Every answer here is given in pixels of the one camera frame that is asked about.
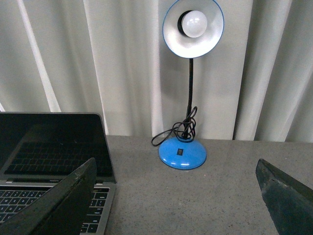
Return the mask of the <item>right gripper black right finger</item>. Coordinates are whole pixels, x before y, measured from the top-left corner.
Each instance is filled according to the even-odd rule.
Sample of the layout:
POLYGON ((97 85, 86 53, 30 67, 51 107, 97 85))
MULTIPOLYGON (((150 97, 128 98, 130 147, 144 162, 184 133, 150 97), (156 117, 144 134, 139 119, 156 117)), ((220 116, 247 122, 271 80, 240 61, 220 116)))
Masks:
POLYGON ((280 235, 313 233, 313 190, 264 159, 256 177, 262 199, 280 235))

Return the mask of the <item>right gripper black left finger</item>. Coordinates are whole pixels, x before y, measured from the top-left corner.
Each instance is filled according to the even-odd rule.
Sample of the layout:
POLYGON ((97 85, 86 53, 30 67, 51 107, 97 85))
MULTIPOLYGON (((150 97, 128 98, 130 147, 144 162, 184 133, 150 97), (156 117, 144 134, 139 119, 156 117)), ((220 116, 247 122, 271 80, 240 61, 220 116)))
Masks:
POLYGON ((2 235, 78 235, 96 179, 94 158, 0 226, 2 235))

